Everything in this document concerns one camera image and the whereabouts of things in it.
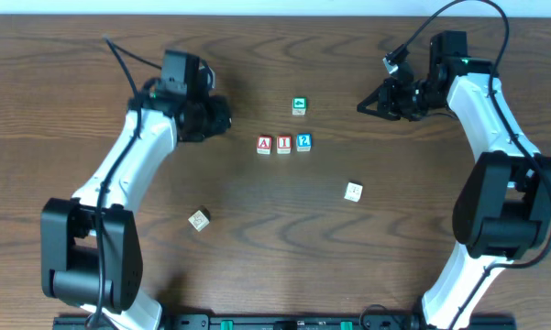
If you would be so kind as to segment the red letter A block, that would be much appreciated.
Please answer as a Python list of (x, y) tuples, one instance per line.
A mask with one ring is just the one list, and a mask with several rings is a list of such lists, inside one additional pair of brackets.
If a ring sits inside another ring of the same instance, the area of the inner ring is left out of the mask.
[(257, 153), (260, 155), (271, 154), (272, 137), (270, 136), (258, 136), (257, 139)]

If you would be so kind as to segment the blue number 2 block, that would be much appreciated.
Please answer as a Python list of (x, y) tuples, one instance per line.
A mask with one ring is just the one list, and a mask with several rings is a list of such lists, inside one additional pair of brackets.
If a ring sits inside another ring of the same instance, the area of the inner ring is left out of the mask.
[(312, 135), (309, 133), (298, 134), (296, 136), (296, 150), (298, 152), (307, 152), (312, 148)]

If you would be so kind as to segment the red letter I block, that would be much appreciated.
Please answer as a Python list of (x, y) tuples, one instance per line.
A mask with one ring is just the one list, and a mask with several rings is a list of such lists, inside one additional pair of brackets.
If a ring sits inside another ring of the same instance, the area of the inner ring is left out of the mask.
[(276, 142), (276, 149), (278, 154), (290, 154), (292, 152), (291, 136), (277, 136)]

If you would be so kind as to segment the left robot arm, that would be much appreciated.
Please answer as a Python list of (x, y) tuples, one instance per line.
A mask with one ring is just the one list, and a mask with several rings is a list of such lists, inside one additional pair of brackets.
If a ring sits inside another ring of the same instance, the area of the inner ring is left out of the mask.
[(51, 198), (41, 211), (43, 293), (90, 313), (100, 308), (101, 325), (159, 328), (162, 307), (140, 287), (138, 208), (179, 142), (223, 134), (231, 122), (220, 95), (131, 100), (123, 129), (96, 172), (71, 198)]

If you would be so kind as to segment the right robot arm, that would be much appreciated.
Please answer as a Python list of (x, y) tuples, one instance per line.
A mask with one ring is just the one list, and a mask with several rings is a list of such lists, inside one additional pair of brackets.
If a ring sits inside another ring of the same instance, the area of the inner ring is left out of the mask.
[(494, 280), (531, 268), (530, 249), (551, 249), (551, 157), (519, 128), (493, 64), (459, 53), (433, 59), (416, 81), (405, 60), (386, 58), (389, 78), (358, 104), (363, 114), (418, 121), (446, 108), (462, 125), (474, 166), (452, 214), (456, 244), (435, 284), (421, 298), (430, 329), (465, 329)]

